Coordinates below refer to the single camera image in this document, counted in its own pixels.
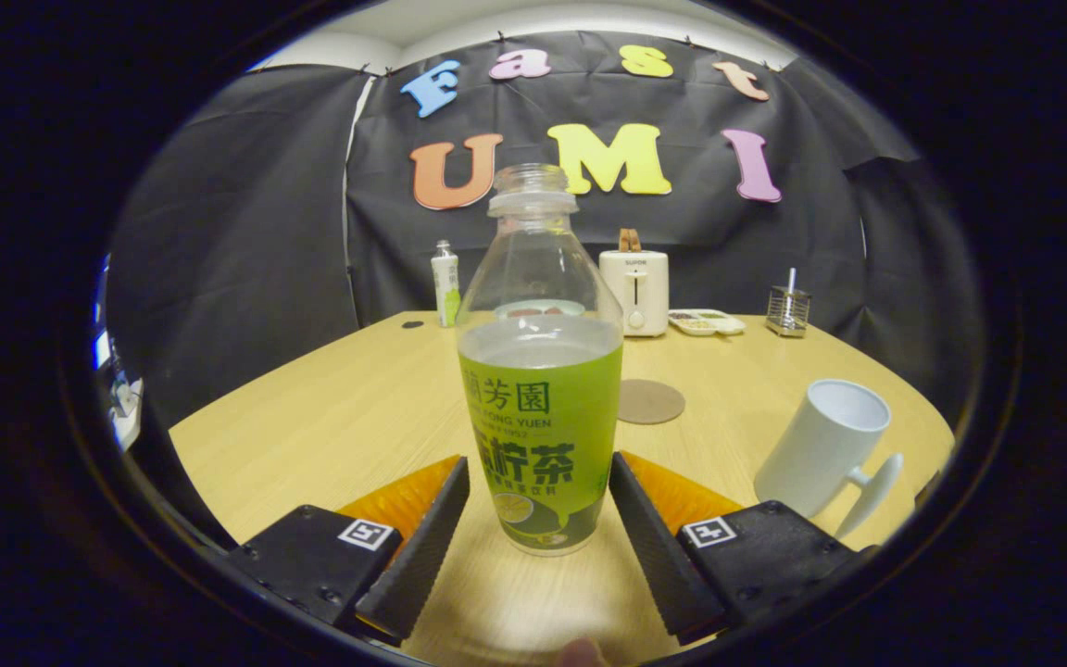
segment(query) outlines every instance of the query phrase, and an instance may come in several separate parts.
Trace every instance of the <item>white mug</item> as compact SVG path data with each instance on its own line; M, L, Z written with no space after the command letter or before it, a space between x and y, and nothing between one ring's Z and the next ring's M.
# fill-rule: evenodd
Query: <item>white mug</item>
M845 536L872 515L901 473L898 452L874 477L860 470L890 423L892 410L872 390L846 380L817 380L806 390L797 414L757 473L757 497L778 499L810 518L850 481L862 494L834 533Z

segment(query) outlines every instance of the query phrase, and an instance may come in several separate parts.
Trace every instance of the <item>straw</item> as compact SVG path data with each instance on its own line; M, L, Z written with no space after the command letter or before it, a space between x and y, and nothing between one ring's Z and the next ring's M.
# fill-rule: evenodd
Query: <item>straw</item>
M789 269L789 292L784 295L784 325L793 325L793 287L797 286L797 267Z

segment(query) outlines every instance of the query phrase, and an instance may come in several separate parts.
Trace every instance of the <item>round coaster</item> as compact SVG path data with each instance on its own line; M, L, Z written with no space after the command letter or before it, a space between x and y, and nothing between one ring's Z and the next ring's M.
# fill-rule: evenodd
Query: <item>round coaster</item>
M669 384L652 380L625 380L620 383L620 410L617 417L632 424L669 422L685 410L685 397Z

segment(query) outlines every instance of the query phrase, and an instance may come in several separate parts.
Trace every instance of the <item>utensil holder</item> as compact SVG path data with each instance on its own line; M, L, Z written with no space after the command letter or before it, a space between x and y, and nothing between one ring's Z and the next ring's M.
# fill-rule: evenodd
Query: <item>utensil holder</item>
M810 324L810 295L808 291L792 290L779 284L771 286L768 295L768 316L766 325L778 336L803 338Z

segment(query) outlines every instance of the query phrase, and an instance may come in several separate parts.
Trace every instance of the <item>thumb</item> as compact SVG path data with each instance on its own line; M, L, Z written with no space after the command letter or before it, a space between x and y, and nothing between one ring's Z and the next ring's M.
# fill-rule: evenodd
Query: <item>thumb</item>
M590 637L580 637L568 642L554 660L554 667L610 667L601 647Z

